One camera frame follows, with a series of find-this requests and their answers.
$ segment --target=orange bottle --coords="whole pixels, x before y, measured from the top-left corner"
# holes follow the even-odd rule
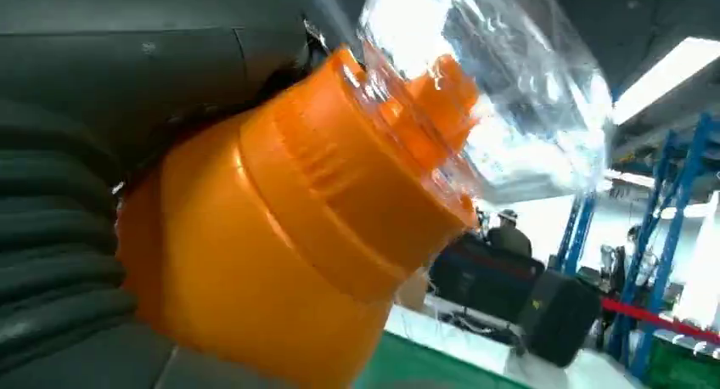
[[[119,216],[138,315],[266,375],[351,384],[398,286],[475,224],[470,199],[443,194],[433,172],[474,124],[477,92],[452,58],[435,67],[451,84],[422,76],[406,83],[411,104],[372,104],[342,49],[173,149]]]

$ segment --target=fluorescent light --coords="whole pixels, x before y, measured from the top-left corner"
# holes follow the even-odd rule
[[[615,103],[613,121],[622,124],[720,56],[720,42],[687,37],[642,75]]]
[[[604,178],[602,181],[600,181],[597,188],[595,188],[595,190],[598,192],[605,192],[605,191],[609,191],[611,189],[612,189],[612,181],[610,181],[609,179],[604,179]]]
[[[620,179],[626,183],[634,183],[645,188],[653,188],[655,179],[646,177],[645,175],[632,174],[630,172],[619,172],[615,170],[605,170],[605,177],[608,179]]]
[[[685,217],[705,217],[705,215],[707,214],[708,207],[709,207],[708,204],[688,205],[683,210],[683,216],[685,216]],[[675,206],[665,208],[662,210],[662,213],[660,214],[660,218],[673,219],[677,212],[678,212],[678,209]]]

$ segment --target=blue metal shelf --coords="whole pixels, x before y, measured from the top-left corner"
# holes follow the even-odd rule
[[[555,270],[570,276],[574,276],[577,272],[577,262],[582,255],[590,223],[593,221],[595,198],[595,192],[591,192],[585,195],[576,195],[573,200],[565,233],[558,249]]]
[[[636,293],[636,280],[638,271],[642,262],[642,257],[647,249],[648,240],[652,235],[657,223],[659,215],[663,209],[671,205],[675,201],[677,213],[670,222],[665,244],[662,249],[660,263],[655,276],[650,293],[650,302],[647,309],[652,313],[658,313],[661,310],[662,297],[667,286],[672,269],[672,260],[675,255],[675,248],[678,245],[680,230],[683,226],[683,210],[688,205],[690,194],[692,191],[693,181],[705,172],[703,156],[711,139],[713,131],[720,131],[720,123],[712,120],[708,114],[703,114],[695,129],[695,133],[689,144],[680,144],[678,135],[675,132],[669,132],[665,145],[662,149],[660,161],[653,170],[655,178],[655,187],[650,193],[648,205],[645,209],[645,216],[638,235],[638,244],[633,259],[630,264],[627,279],[621,294],[621,301],[624,303],[632,303]],[[679,150],[684,151],[688,147],[687,154],[684,159],[684,165],[680,173],[672,179],[670,174],[670,160],[677,154]],[[663,186],[666,188],[666,194],[661,195]],[[650,348],[652,343],[652,335],[655,328],[651,325],[643,327],[643,337],[640,340],[638,349],[632,365],[629,365],[628,356],[628,334],[630,319],[618,315],[613,325],[610,343],[607,351],[615,358],[619,358],[626,367],[629,366],[633,375],[642,379],[647,369],[647,363],[650,356]]]

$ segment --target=ceiling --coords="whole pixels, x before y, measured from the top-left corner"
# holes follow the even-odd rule
[[[348,20],[357,20],[364,0],[336,0]],[[720,0],[558,0],[603,69],[617,98],[685,37],[720,40]],[[327,31],[329,43],[343,41],[352,26],[315,6],[308,16]],[[720,116],[720,61],[673,89],[620,125],[611,147],[614,164],[651,166],[669,129],[685,138],[702,111]],[[720,146],[711,150],[720,159]],[[695,198],[703,200],[720,180],[709,174],[697,181]]]

